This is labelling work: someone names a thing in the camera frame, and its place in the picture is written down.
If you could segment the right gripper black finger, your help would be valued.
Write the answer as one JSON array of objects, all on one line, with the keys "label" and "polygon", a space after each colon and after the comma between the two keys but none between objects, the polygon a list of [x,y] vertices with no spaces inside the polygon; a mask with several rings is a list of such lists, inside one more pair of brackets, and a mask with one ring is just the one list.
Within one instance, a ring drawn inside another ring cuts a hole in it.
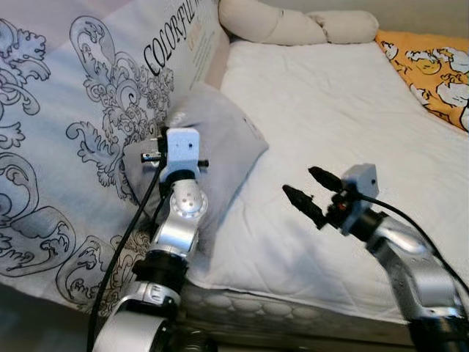
[{"label": "right gripper black finger", "polygon": [[328,224],[328,220],[326,220],[324,213],[322,213],[322,209],[315,204],[313,197],[289,185],[284,185],[284,193],[296,209],[314,221],[317,229],[322,229]]},{"label": "right gripper black finger", "polygon": [[308,172],[326,190],[341,192],[343,189],[343,180],[338,175],[333,175],[318,166],[309,167]]}]

